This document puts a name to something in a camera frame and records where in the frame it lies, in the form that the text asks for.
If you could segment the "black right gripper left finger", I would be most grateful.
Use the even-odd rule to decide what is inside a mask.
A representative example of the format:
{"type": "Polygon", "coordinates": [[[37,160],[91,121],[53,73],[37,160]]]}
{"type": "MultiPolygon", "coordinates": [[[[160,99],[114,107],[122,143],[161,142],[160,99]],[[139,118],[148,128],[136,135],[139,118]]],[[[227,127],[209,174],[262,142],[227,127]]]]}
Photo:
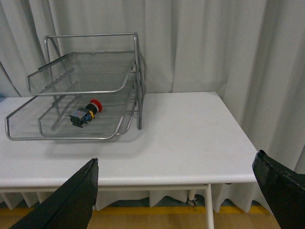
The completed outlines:
{"type": "Polygon", "coordinates": [[[98,193],[98,159],[88,161],[12,229],[86,229],[98,193]]]}

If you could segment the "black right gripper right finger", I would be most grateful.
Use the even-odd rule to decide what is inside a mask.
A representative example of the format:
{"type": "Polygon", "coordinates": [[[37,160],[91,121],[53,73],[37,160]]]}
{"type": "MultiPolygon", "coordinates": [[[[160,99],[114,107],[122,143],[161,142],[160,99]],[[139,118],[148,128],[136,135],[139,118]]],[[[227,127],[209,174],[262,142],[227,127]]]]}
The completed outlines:
{"type": "Polygon", "coordinates": [[[305,227],[305,176],[260,150],[252,164],[259,188],[282,229],[305,227]]]}

